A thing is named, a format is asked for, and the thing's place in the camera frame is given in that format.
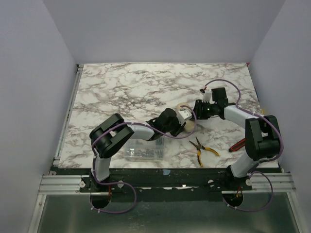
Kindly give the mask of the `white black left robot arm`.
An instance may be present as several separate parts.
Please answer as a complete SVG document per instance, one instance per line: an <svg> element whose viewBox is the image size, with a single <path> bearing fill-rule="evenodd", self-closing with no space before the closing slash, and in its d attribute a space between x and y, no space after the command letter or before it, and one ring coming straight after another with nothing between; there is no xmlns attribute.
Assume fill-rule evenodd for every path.
<svg viewBox="0 0 311 233"><path fill-rule="evenodd" d="M102 182L109 177L111 157L129 139L156 141L162 136L177 138L191 118L191 110L185 107L180 110L166 108L158 117L145 123L126 122L120 114L113 114L89 134L94 152L91 169L94 179Z"/></svg>

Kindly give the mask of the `beige umbrella case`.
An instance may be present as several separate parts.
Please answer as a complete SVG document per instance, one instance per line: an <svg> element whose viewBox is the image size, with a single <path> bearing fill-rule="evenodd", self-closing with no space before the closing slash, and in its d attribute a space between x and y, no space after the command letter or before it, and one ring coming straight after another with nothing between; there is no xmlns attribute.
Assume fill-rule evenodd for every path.
<svg viewBox="0 0 311 233"><path fill-rule="evenodd" d="M191 110L188 103L182 102L182 103L177 105L176 110L175 110L176 113L178 110L183 109L183 108L185 108L185 109L187 108L187 109ZM184 131L187 133L190 133L194 129L194 127L196 126L196 124L194 122L194 116L192 116L191 119L185 121L182 125L184 125Z"/></svg>

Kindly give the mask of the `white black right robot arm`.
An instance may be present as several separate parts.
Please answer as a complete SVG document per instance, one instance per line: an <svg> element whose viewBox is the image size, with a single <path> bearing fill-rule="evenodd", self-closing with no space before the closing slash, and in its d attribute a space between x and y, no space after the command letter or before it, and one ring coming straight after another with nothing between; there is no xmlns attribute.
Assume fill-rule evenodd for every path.
<svg viewBox="0 0 311 233"><path fill-rule="evenodd" d="M228 167L229 174L242 178L259 164L275 160L283 151L277 118L262 116L228 101L224 87L208 92L200 89L201 100L195 101L194 112L198 120L219 117L245 129L245 154Z"/></svg>

